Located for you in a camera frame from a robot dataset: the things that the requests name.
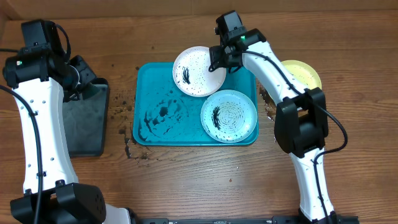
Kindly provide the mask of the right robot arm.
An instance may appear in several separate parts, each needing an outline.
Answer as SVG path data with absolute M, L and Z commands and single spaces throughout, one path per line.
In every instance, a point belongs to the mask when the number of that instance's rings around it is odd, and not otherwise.
M 212 72 L 245 68 L 259 80 L 276 105 L 274 136 L 294 165 L 300 191 L 301 223 L 338 223 L 330 202 L 323 155 L 328 121 L 325 95 L 298 81 L 275 56 L 258 30 L 247 30 L 236 11 L 216 19 L 220 44 L 210 49 Z

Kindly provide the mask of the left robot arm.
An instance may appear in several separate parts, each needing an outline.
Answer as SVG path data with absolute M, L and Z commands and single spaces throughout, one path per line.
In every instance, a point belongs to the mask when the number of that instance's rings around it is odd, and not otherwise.
M 63 105 L 97 93 L 90 66 L 63 47 L 63 28 L 37 19 L 21 25 L 25 45 L 7 58 L 2 70 L 18 106 L 25 150 L 24 194 L 10 202 L 21 223 L 134 223 L 128 208 L 105 202 L 94 185 L 81 184 L 73 169 L 63 122 Z

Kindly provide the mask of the pink speckled plate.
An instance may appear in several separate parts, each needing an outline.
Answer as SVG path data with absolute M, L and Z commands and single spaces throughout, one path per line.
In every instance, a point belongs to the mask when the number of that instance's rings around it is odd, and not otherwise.
M 219 90 L 226 78 L 226 69 L 209 72 L 210 50 L 196 46 L 184 50 L 174 61 L 172 73 L 177 87 L 189 96 L 204 97 Z

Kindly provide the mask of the dark cleaning sponge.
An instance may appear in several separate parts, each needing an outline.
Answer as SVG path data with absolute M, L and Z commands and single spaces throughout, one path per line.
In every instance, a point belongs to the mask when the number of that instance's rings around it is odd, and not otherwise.
M 87 84 L 86 87 L 84 87 L 84 89 L 81 92 L 81 96 L 83 98 L 83 100 L 87 100 L 93 96 L 95 96 L 97 93 L 99 93 L 101 91 L 101 89 L 99 87 L 97 87 L 96 85 L 89 83 Z

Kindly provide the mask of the yellow speckled plate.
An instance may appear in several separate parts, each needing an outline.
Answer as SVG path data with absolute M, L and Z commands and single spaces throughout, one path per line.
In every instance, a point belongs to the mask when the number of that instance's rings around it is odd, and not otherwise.
M 282 102 L 286 97 L 295 98 L 298 94 L 291 89 L 287 84 L 283 76 L 280 74 L 278 69 L 271 63 L 270 65 L 273 74 L 272 78 L 275 78 L 276 83 L 272 86 L 276 87 L 276 93 L 270 93 L 270 97 L 274 101 L 275 105 Z M 285 60 L 277 63 L 279 70 L 284 73 L 284 76 L 288 79 L 291 85 L 296 90 L 304 93 L 305 89 L 312 90 L 314 88 L 322 88 L 322 83 L 318 73 L 308 64 L 298 60 Z

